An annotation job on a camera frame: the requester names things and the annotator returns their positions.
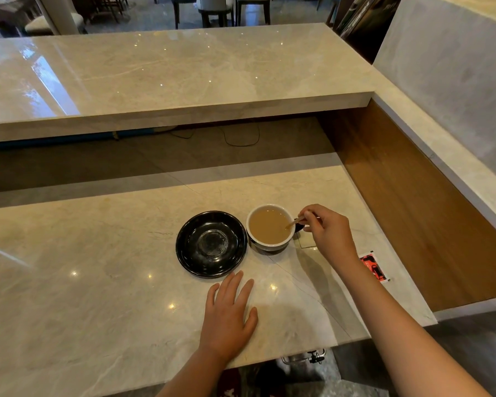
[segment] black wire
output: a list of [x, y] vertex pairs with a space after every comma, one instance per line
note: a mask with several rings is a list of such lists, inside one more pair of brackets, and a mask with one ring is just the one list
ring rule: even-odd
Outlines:
[[[259, 139], [261, 138], [261, 130], [259, 129], [259, 125], [257, 123], [256, 123], [256, 125], [257, 125], [257, 140], [254, 143], [249, 143], [248, 145], [234, 145], [232, 143], [229, 143], [228, 139], [226, 139], [226, 133], [224, 132], [222, 127], [220, 128], [220, 130], [222, 131], [224, 141], [226, 142], [227, 145], [234, 146], [234, 147], [247, 147], [247, 146], [254, 146], [255, 144], [257, 144], [259, 142]], [[179, 135], [176, 135], [175, 133], [173, 133], [173, 131], [182, 131], [182, 130], [178, 130], [176, 128], [173, 128], [171, 131], [168, 131], [168, 133], [170, 133], [171, 135], [176, 136], [177, 138], [180, 138], [180, 139], [191, 139], [193, 137], [193, 135], [195, 134], [195, 130], [193, 130], [193, 132], [189, 136], [179, 136]]]

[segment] wooden panel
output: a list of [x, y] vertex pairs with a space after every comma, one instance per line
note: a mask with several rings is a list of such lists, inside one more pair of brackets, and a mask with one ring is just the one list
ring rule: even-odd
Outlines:
[[389, 116], [371, 101], [318, 120], [432, 311], [495, 298], [495, 228]]

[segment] black plate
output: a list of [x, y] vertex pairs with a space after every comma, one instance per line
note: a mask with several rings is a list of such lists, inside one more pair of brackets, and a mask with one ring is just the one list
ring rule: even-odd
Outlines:
[[243, 260], [248, 236], [230, 213], [211, 211], [189, 219], [177, 236], [177, 257], [198, 277], [224, 276]]

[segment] coffee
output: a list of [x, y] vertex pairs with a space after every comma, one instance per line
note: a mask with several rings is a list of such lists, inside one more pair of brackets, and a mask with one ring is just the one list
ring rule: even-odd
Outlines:
[[275, 207], [261, 207], [252, 213], [248, 226], [257, 241], [266, 244], [278, 244], [290, 235], [288, 217]]

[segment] coffee cup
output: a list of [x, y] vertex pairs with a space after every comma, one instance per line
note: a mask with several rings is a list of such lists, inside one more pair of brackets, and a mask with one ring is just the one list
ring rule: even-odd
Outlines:
[[[251, 220], [257, 219], [258, 223], [253, 223], [251, 228]], [[288, 223], [291, 223], [294, 219], [292, 215], [284, 208], [274, 204], [261, 205], [253, 209], [246, 219], [246, 230], [251, 240], [254, 242], [255, 246], [264, 251], [272, 252], [283, 249], [294, 235], [295, 226], [287, 227]], [[273, 231], [271, 234], [264, 234], [265, 231]]]

